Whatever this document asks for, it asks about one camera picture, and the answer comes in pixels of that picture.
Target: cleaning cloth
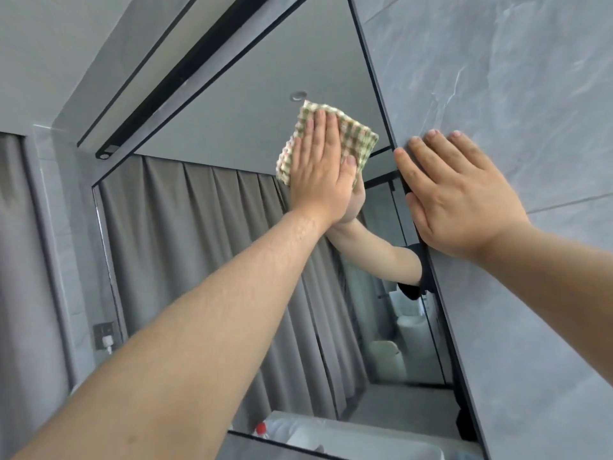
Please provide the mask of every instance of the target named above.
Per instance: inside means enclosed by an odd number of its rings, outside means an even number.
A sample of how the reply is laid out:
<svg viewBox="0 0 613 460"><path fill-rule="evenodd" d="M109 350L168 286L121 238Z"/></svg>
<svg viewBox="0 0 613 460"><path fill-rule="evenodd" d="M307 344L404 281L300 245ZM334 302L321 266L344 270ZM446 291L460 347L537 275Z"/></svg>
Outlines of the cleaning cloth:
<svg viewBox="0 0 613 460"><path fill-rule="evenodd" d="M295 139L296 137L302 138L304 136L307 119L314 118L315 111L319 108L324 108L327 113L336 113L338 116L338 127L341 138L341 162L349 155L356 157L356 179L358 174L362 172L362 169L366 165L366 161L368 161L368 157L379 140L378 134L374 133L369 127L364 126L364 124L360 124L355 119L351 119L341 110L305 100L300 108L294 135L292 135L287 144L285 144L283 151L279 155L279 160L276 162L276 177L286 185L289 185L289 170L292 167L292 152L294 151Z"/></svg>

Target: hand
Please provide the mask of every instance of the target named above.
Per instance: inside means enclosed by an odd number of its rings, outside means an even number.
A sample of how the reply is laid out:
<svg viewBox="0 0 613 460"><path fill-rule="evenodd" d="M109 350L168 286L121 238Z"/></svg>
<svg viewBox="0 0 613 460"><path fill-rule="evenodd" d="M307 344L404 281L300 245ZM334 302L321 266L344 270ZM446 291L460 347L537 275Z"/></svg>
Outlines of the hand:
<svg viewBox="0 0 613 460"><path fill-rule="evenodd" d="M315 121L305 123L303 138L296 138L290 190L292 211L322 223L327 230L343 217L356 177L356 158L341 164L341 143L337 115L318 109Z"/></svg>
<svg viewBox="0 0 613 460"><path fill-rule="evenodd" d="M406 201L424 241L460 258L478 261L492 240L517 224L530 223L522 203L494 163L462 132L445 138L431 130L394 159L411 188Z"/></svg>
<svg viewBox="0 0 613 460"><path fill-rule="evenodd" d="M351 198L349 199L349 205L347 211L337 224L346 224L356 219L358 213L364 206L366 200L366 190L364 189L364 181L362 180L362 174L357 175L356 185L353 187Z"/></svg>

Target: wall socket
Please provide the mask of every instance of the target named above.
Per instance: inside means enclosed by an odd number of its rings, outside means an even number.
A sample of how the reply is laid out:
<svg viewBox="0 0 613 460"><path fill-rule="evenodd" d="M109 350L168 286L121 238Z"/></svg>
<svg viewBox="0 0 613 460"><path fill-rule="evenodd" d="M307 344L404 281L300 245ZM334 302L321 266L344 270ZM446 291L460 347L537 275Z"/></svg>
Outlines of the wall socket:
<svg viewBox="0 0 613 460"><path fill-rule="evenodd" d="M94 325L94 342L96 343L96 350L106 350L106 347L102 344L102 338L105 335L112 335L113 339L115 338L115 333L113 332L113 322L110 323L98 323Z"/></svg>

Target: gray curtain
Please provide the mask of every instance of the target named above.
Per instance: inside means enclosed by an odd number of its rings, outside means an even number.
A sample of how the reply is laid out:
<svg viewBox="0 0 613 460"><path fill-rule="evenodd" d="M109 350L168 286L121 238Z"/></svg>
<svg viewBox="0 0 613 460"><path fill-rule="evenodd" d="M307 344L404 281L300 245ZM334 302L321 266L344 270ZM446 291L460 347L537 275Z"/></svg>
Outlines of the gray curtain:
<svg viewBox="0 0 613 460"><path fill-rule="evenodd" d="M129 334L268 231L288 206L286 188L271 176L143 156L106 177L101 194ZM322 239L234 425L249 431L272 410L337 418L366 384Z"/></svg>
<svg viewBox="0 0 613 460"><path fill-rule="evenodd" d="M19 137L0 134L0 459L69 392L62 338Z"/></svg>

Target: mirror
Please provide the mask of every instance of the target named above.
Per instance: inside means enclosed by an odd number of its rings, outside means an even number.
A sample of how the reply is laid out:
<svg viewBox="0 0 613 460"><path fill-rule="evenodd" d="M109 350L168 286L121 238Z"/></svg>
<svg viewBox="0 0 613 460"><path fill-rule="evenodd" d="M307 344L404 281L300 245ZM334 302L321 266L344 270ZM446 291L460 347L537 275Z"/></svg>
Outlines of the mirror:
<svg viewBox="0 0 613 460"><path fill-rule="evenodd" d="M95 186L123 335L287 212L275 163L304 98L379 134L359 220L392 246L419 244L352 0L299 0ZM265 422L273 441L343 458L480 456L470 416L468 434L456 426L466 402L445 330L435 293L411 300L323 238L232 429Z"/></svg>

